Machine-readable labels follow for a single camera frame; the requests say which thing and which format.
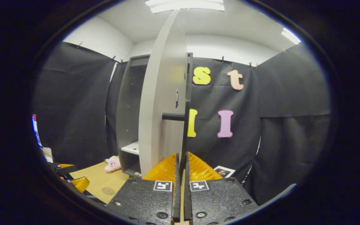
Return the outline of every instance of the photo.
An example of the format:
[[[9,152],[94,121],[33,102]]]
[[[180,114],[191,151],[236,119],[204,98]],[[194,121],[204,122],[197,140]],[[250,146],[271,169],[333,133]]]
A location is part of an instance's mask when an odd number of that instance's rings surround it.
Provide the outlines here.
[[[221,167],[221,166],[217,166],[215,168],[215,171],[218,172],[218,174],[220,176],[222,176],[222,178],[229,178],[233,173],[234,173],[234,169],[229,169],[229,168],[225,168],[225,167]]]

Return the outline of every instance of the black fabric backdrop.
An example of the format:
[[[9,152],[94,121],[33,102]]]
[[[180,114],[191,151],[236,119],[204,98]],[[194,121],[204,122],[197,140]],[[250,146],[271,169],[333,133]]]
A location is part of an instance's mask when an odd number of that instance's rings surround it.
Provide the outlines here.
[[[191,108],[198,114],[189,151],[213,168],[236,170],[239,182],[251,169],[243,186],[260,205],[301,181],[319,157],[330,122],[326,75],[308,49],[300,43],[256,68],[195,57],[196,67],[208,67],[212,80],[192,85]],[[243,75],[241,91],[227,76],[234,69]],[[219,110],[234,112],[230,138],[217,137]]]
[[[210,69],[207,85],[192,84],[190,108],[198,111],[195,118],[196,137],[187,139],[187,148],[211,167],[223,166],[236,170],[232,175],[242,181],[256,155],[260,137],[259,86],[254,70],[235,63],[208,58],[193,58],[196,67]],[[230,85],[227,72],[238,70],[243,75],[241,91]],[[230,138],[218,138],[220,116],[218,111],[231,110]]]
[[[86,168],[108,158],[105,104],[114,61],[62,42],[39,75],[33,112],[55,161]]]
[[[127,62],[118,63],[112,80],[109,84],[109,89],[106,98],[106,142],[109,150],[109,155],[118,155],[118,147],[116,142],[116,107],[118,105],[118,97],[120,91],[120,84],[122,83],[124,70]]]

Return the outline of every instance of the white wall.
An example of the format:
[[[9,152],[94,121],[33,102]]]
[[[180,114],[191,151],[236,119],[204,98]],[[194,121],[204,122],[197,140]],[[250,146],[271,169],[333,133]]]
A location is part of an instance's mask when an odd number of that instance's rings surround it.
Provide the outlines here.
[[[94,17],[69,34],[64,40],[94,50],[115,60],[128,61],[134,43],[105,20]]]
[[[133,46],[130,57],[151,54],[155,40],[148,40]],[[260,44],[232,37],[214,35],[187,35],[187,51],[194,57],[215,58],[253,66],[261,64],[279,54]]]

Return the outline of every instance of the white shelf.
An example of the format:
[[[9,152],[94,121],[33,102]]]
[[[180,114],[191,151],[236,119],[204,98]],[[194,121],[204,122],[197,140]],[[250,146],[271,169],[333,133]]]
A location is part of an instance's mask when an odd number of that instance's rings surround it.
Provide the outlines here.
[[[140,151],[139,151],[138,141],[131,143],[127,146],[124,146],[122,148],[122,151],[131,153],[131,154],[135,154],[135,155],[139,155]]]

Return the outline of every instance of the foam letter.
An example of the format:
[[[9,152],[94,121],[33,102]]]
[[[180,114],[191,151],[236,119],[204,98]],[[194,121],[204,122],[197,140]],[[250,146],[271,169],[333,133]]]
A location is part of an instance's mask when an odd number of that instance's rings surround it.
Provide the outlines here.
[[[220,131],[218,137],[231,137],[233,133],[230,130],[231,116],[234,114],[230,110],[221,110],[217,112],[220,115]]]
[[[243,78],[243,75],[239,74],[238,70],[228,72],[227,76],[230,76],[230,84],[234,89],[242,90],[244,88],[244,85],[240,84],[240,78]]]
[[[194,123],[195,123],[195,116],[198,114],[198,111],[195,109],[190,108],[190,114],[188,116],[188,130],[187,130],[187,137],[195,137],[197,133],[194,131]]]
[[[210,69],[208,67],[197,67],[194,70],[194,77],[192,77],[192,80],[194,81],[194,84],[209,84],[210,82]]]

